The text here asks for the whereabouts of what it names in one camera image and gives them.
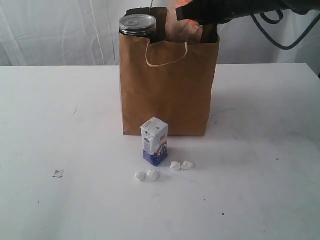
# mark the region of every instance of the small carton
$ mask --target small carton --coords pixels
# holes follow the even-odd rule
[[[167,156],[168,124],[153,117],[141,126],[143,158],[158,166]]]

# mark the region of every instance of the black device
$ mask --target black device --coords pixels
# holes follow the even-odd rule
[[[320,11],[320,0],[193,0],[177,8],[176,15],[178,21],[189,19],[201,25],[225,24],[233,19],[251,16],[269,41],[280,49],[290,50],[297,46],[320,21],[320,14],[295,43],[290,46],[282,46],[270,37],[255,17],[256,14],[260,14],[267,23],[278,24],[284,17],[282,10],[292,10],[296,14],[306,15],[310,10]],[[277,12],[278,20],[272,20],[265,15],[273,11]]]

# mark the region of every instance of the white backdrop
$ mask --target white backdrop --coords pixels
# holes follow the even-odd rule
[[[119,18],[127,9],[148,7],[150,2],[0,0],[0,66],[116,65]],[[165,0],[154,5],[165,6]],[[275,40],[289,45],[317,14],[286,11],[280,24],[262,25]],[[268,42],[250,17],[222,26],[220,36],[219,64],[307,63],[320,73],[320,24],[290,51]]]

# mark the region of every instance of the cotton ball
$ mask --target cotton ball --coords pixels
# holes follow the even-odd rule
[[[180,162],[173,161],[173,162],[171,162],[170,168],[174,171],[178,171],[181,169],[181,164],[180,164]]]
[[[159,173],[156,170],[149,170],[148,177],[151,181],[156,181],[159,178]]]
[[[183,170],[190,170],[194,167],[195,165],[192,163],[192,162],[189,162],[189,161],[184,161],[182,164],[181,164],[181,169]]]
[[[135,178],[138,181],[143,181],[146,178],[146,174],[143,171],[138,171],[138,172],[135,173]]]

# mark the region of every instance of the white tabletop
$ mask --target white tabletop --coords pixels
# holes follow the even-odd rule
[[[320,80],[307,65],[217,66],[206,137],[168,147],[160,179],[137,182],[155,167],[122,134],[117,66],[0,67],[0,239],[320,238]],[[177,160],[195,168],[171,172]]]

